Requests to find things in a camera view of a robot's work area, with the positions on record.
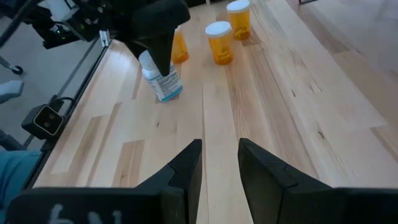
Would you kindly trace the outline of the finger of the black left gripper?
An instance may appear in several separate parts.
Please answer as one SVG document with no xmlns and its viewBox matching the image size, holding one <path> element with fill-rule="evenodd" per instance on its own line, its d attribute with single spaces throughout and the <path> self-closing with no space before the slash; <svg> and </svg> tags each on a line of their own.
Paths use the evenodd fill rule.
<svg viewBox="0 0 398 224">
<path fill-rule="evenodd" d="M 133 54 L 133 56 L 135 56 L 136 59 L 139 58 L 141 53 L 146 51 L 145 47 L 133 41 L 126 41 L 126 47 L 131 51 L 131 53 Z"/>
<path fill-rule="evenodd" d="M 146 48 L 164 77 L 170 70 L 175 29 L 189 20 L 188 6 L 182 0 L 156 1 L 132 13 L 135 43 Z"/>
</svg>

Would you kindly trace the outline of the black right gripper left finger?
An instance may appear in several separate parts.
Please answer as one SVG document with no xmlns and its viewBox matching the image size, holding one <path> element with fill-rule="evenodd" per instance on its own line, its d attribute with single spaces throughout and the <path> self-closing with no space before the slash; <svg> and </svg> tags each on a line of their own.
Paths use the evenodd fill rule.
<svg viewBox="0 0 398 224">
<path fill-rule="evenodd" d="M 202 141 L 194 139 L 136 187 L 39 187 L 23 191 L 6 223 L 195 223 Z"/>
</svg>

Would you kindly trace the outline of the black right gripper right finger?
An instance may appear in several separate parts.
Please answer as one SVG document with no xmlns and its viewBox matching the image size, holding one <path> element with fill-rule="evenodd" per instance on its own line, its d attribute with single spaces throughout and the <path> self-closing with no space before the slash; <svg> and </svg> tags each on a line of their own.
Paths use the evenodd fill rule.
<svg viewBox="0 0 398 224">
<path fill-rule="evenodd" d="M 330 187 L 247 138 L 238 161 L 254 223 L 397 224 L 396 189 Z"/>
</svg>

